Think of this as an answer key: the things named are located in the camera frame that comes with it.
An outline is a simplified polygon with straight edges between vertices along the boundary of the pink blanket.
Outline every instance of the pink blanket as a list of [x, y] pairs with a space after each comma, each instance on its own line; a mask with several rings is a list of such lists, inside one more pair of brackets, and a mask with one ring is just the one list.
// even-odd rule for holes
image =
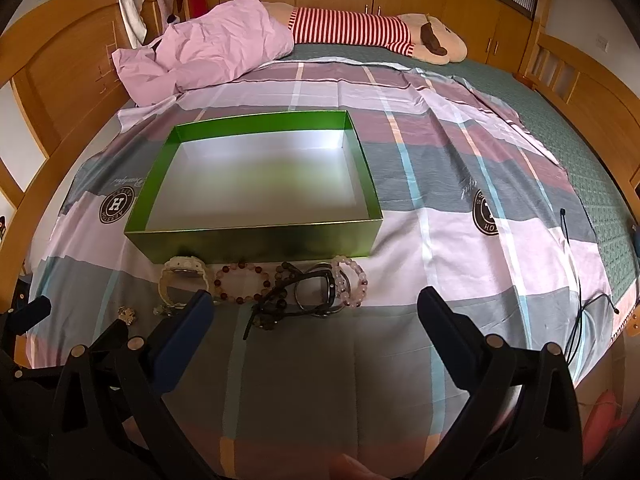
[[113, 62], [138, 106], [227, 83], [293, 49], [291, 31], [258, 0], [233, 0], [204, 16], [169, 25], [156, 48], [120, 48]]

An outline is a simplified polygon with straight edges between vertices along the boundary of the pink beaded bracelet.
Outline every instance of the pink beaded bracelet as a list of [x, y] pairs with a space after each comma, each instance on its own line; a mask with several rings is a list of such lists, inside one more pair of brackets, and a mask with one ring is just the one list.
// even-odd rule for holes
[[[237, 269], [247, 269], [254, 270], [256, 274], [260, 274], [260, 277], [264, 280], [262, 282], [263, 289], [260, 293], [256, 293], [252, 296], [230, 296], [227, 294], [222, 288], [222, 278], [224, 278], [225, 274], [231, 272], [232, 270]], [[244, 262], [239, 262], [237, 264], [229, 264], [228, 266], [223, 266], [218, 272], [216, 272], [216, 279], [213, 282], [214, 291], [217, 295], [219, 295], [222, 301], [229, 301], [231, 303], [243, 304], [245, 301], [260, 301], [264, 295], [266, 295], [271, 290], [271, 280], [268, 272], [264, 272], [261, 266], [256, 266], [254, 264], [248, 264]]]
[[[358, 275], [358, 286], [351, 287], [351, 294], [347, 292], [346, 280], [340, 273], [340, 264], [346, 264]], [[331, 269], [334, 274], [336, 295], [344, 306], [360, 306], [367, 295], [367, 275], [362, 267], [346, 256], [336, 256], [331, 260]]]

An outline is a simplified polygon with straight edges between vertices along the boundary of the white watch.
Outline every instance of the white watch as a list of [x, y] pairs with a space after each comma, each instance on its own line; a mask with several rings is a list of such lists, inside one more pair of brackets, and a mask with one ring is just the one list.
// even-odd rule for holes
[[204, 289], [209, 292], [209, 276], [207, 275], [207, 266], [205, 263], [195, 256], [174, 256], [162, 267], [160, 280], [158, 280], [158, 294], [166, 307], [184, 308], [185, 303], [174, 303], [169, 298], [166, 287], [172, 274], [184, 273], [192, 276], [200, 276], [204, 282]]

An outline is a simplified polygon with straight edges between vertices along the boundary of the wooden bed frame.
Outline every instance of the wooden bed frame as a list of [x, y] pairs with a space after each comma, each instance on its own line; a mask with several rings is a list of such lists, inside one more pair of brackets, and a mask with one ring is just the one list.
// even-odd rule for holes
[[[174, 13], [190, 16], [187, 0]], [[161, 30], [156, 0], [142, 12], [146, 41]], [[610, 71], [544, 34], [536, 16], [521, 72], [580, 132], [640, 219], [640, 100]], [[0, 191], [15, 215], [0, 246], [0, 312], [12, 302], [33, 234], [56, 189], [129, 96], [111, 53], [129, 47], [118, 0], [51, 0], [0, 36], [0, 86], [10, 82], [45, 162], [23, 191], [0, 160]]]

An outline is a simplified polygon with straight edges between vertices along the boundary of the red and white striped shirt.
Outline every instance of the red and white striped shirt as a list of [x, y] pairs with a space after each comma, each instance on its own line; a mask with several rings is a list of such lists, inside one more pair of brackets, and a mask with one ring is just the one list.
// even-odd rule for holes
[[408, 25], [395, 16], [299, 7], [291, 13], [289, 28], [295, 43], [384, 46], [404, 56], [414, 51]]

